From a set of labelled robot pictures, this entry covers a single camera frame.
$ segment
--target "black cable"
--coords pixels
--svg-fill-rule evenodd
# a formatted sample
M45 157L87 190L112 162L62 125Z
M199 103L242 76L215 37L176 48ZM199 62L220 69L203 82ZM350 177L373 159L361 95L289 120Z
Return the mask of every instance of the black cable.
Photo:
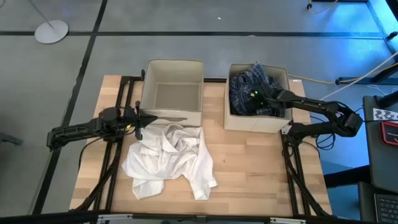
M289 154L289 156L287 157L287 155L285 155L284 151L288 150L288 149L283 149L282 150L282 155L284 158L286 158L287 160L286 162L286 166L288 169L288 172L290 174L290 176L294 179L294 182L297 184L297 186L299 187L301 193L303 193L304 197L308 200L310 206L314 209L314 212L317 215L323 215L323 216L329 216L329 214L327 214L327 212L325 212L322 207L318 204L318 202L314 199L314 197L312 196L311 192L307 189L307 187L305 186L305 184L300 180L297 171L294 169L294 166L292 164L292 161L290 160L291 155L293 154Z
M282 156L285 157L285 151L282 150ZM289 153L288 158L291 158L293 156L293 149L292 149L292 153Z
M79 167L78 167L78 170L80 170L81 158L83 157L83 152L85 151L85 149L87 148L87 146L89 146L90 144L93 144L94 142L96 142L96 141L98 141L98 140L100 140L100 139L102 139L102 138L103 138L103 137L99 137L98 139L95 139L94 141L87 143L87 144L83 147L83 149L81 149L80 156L79 156Z
M317 119L317 120L319 120L319 121L325 122L324 120L322 120L322 119L320 119L320 118L317 118L317 117L314 117L314 116L310 116L310 117L311 117L311 118L314 118L314 119ZM320 137L320 135L318 135L317 138L316 138L316 140L315 140L315 142L316 142L316 144L317 144L317 148L319 148L319 149L321 149L321 150L325 150L325 151L328 151L328 150L333 149L333 147L335 146L335 141L336 141L336 134L335 134L335 133L330 134L327 138L325 138L325 139L323 139L323 140L321 140L321 141L318 141L318 140L319 140L319 137ZM327 141L328 139L330 139L330 138L332 138L332 137L333 137L333 140L332 140L332 142L331 142L329 145L327 145L327 146L320 146L321 143Z
M311 143L309 143L309 142L306 142L306 141L303 141L303 143L309 144L309 145L312 146L314 149L316 149L317 152L318 152L319 159L321 159L321 152L319 151L319 149L318 149L316 146L314 146L313 144L311 144Z
M136 129L134 128L134 130L132 130L132 132L130 132L130 133L124 133L124 134L122 134L122 135L120 135L120 136L118 136L118 137L127 136L127 135L129 135L129 134L134 133L135 131L136 131ZM79 167L78 167L78 170L80 170L81 158L83 157L83 152L84 152L84 150L87 148L87 146L89 146L90 144L93 144L94 142L96 142L96 141L98 141L98 140L100 140L100 139L103 139L104 137L99 137L98 139L95 139L94 141L87 143L87 144L83 147L83 149L81 149L80 156L79 156Z
M356 110L356 111L354 111L354 112L356 113L356 112L358 112L360 109L363 109L363 107L362 107L362 108L359 108L358 110Z

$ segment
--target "empty cardboard box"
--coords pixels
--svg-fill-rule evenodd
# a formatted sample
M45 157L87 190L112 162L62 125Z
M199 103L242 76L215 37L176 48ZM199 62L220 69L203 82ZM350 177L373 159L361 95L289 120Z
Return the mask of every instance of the empty cardboard box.
M225 85L224 129L277 133L292 120L292 109L285 110L284 118L274 116L237 116L231 114L229 107L229 79L240 72L247 71L251 66L250 64L233 64L229 70L229 77ZM266 75L274 78L285 90L289 90L289 80L287 78L286 69L265 65L262 67Z
M201 126L203 67L196 60L149 61L141 109L159 117L153 124Z

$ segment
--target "table leg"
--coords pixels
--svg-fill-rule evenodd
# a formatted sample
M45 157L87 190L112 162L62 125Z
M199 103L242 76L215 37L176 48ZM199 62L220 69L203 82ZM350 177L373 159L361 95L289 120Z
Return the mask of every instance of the table leg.
M8 135L8 134L4 134L4 133L0 133L0 141L2 142L10 142L16 145L21 145L22 144L22 140L15 138L14 136Z
M387 68L383 71L381 71L380 73L378 73L377 75L375 75L371 81L374 83L378 83L381 82L385 79L387 79L388 77L390 77L391 75L395 74L395 72L398 72L398 65L395 65L391 68Z
M344 170L333 174L327 174L323 177L325 178L327 188L357 184L358 182L371 183L371 172L369 165Z

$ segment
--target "gray floor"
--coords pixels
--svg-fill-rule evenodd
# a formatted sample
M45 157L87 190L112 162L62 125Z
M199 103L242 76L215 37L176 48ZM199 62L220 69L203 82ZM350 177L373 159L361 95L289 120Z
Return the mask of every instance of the gray floor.
M66 21L72 31L92 30L101 5L100 0L34 2L49 19ZM309 14L306 4L307 0L109 0L100 30L378 32L365 4L339 3L318 15ZM398 30L386 3L372 0L372 4L386 30ZM316 3L314 10L326 5ZM26 0L7 0L0 8L0 30L34 30L42 22ZM41 45L32 36L0 36L0 131L24 140L22 146L0 144L0 217L27 214L31 209L49 153L46 134L61 122L88 39L66 37L57 44ZM206 77L226 77L232 63L258 60L285 67L294 75L333 81L364 75L389 56L379 39L97 37L71 124L92 118L103 75L138 75L150 59L199 59L205 62ZM339 88L307 81L304 87L312 98ZM329 100L356 109L363 95L376 94L377 90L355 85ZM338 138L333 150L321 152L324 172L368 164L365 139L364 127L355 138ZM68 210L83 144L63 149L44 212ZM329 197L333 213L358 219L354 190L329 190Z

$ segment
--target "cable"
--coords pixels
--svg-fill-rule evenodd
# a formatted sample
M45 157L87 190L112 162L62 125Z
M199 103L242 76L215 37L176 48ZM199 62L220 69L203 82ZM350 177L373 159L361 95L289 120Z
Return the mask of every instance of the cable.
M371 74L380 73L380 72L382 72L382 71L384 71L384 70L387 70L387 69L389 69L389 68L392 68L392 67L394 67L394 66L396 66L396 65L398 65L398 62L395 63L395 64L393 64L393 65L388 66L387 68L383 68L383 69L377 70L377 71L375 71L375 72L372 72ZM334 85L336 84L336 82L315 80L315 79L312 79L312 78L301 77L301 76L298 76L298 75L291 75L291 74L289 74L289 76L290 76L290 77L295 77L295 78L301 78L301 79L308 80L308 81L311 81L311 82L317 82L317 83L323 83L323 84L334 84ZM342 81L340 81L340 83L353 82L353 81L358 80L358 79L359 79L359 78L352 78L352 79L349 79L349 80L342 80Z
M314 146L313 144L311 144L311 143L309 143L309 142L306 142L306 141L303 141L303 143L309 144L309 145L312 146L314 149L316 149L317 152L318 152L319 159L321 159L321 152L319 151L319 149L318 149L316 146Z
M387 63L390 59L394 58L396 55L398 55L398 52L396 52L396 53L394 53L393 55L391 55L389 58L387 58L385 61L383 61L380 65L378 65L376 68L372 69L370 72L368 72L368 73L365 74L364 76L362 76L362 77L360 77L359 79L353 81L352 83L350 83L350 84L344 86L343 88L340 88L340 89L334 91L333 93L330 93L329 95L322 97L320 100L324 100L325 98L328 98L329 96L334 95L334 94L340 92L341 90L344 90L345 88L348 88L348 87L350 87L351 85L354 85L355 83L361 81L363 78L365 78L365 77L371 75L372 72L376 71L378 68L380 68L381 66L383 66L385 63Z
M329 9L330 7L332 7L334 4L336 4L338 2L338 0L335 0L333 3L331 3L329 6L327 6L326 8L324 8L324 9L322 9L321 11L318 11L318 12L313 12L312 10L311 10L311 7L310 8L308 8L308 10L312 13L312 14L318 14L318 13L321 13L321 12L323 12L323 11L325 11L325 10L327 10L327 9Z
M130 133L124 133L124 134L122 134L122 135L120 135L120 136L118 136L118 137L127 136L127 135L129 135L129 134L134 133L135 131L136 131L136 129L134 128L134 130L132 130ZM87 148L87 146L89 146L90 144L93 144L94 142L96 142L96 141L98 141L98 140L100 140L100 139L103 139L104 137L99 137L98 139L95 139L94 141L87 143L87 144L83 147L83 149L81 149L80 156L79 156L79 166L78 166L78 170L80 170L81 158L83 157L83 152L84 152L84 150Z
M363 108L359 108L359 109L357 109L357 110L356 110L356 111L354 111L354 112L356 113L356 112L358 112L360 109L363 109Z
M285 151L284 151L284 150L282 150L282 156L283 156L283 157L286 157L286 156L285 156ZM292 156L293 156L293 149L292 149L292 153L289 153L288 159L290 159Z
M321 121L321 122L325 122L324 120L322 120L322 119L320 119L320 118L317 118L317 117L314 117L314 116L310 116L310 117L311 117L311 118L314 118L314 119L317 119L317 120L319 120L319 121ZM325 150L325 151L328 151L328 150L333 149L333 147L335 146L335 141L336 141L336 134L335 134L335 133L330 134L327 138L325 138L325 139L323 139L323 140L321 140L321 141L318 141L318 140L319 140L319 137L320 137L320 135L318 135L317 138L315 139L315 143L317 144L317 148L318 148L318 149L322 149L322 150ZM321 145L320 145L321 143L327 141L328 139L330 139L330 138L332 138L332 137L333 137L333 140L332 140L332 142L331 142L329 145L327 145L327 146L321 146Z
M381 92L384 96L386 96L386 95L388 95L387 93L384 93L377 85L367 85L366 87L369 87L369 88L373 88L373 89L375 89L375 90L378 90L379 92ZM393 93L393 92L395 92L395 91L397 91L398 90L398 88L393 88L392 90L391 90L391 92L390 92L390 94L391 93Z
M367 85L366 87L372 88L372 89L375 89L375 90L378 90L378 91L381 92L384 96L387 95L387 93L384 93L377 85Z
M100 139L102 139L102 138L103 138L103 137L99 137L98 139L95 139L94 141L87 143L87 144L83 147L83 149L81 149L80 156L79 156L79 166L78 166L78 170L80 170L81 158L83 157L83 152L85 151L85 149L87 148L87 146L89 146L90 144L93 144L94 142L96 142L96 141L98 141L98 140L100 140Z

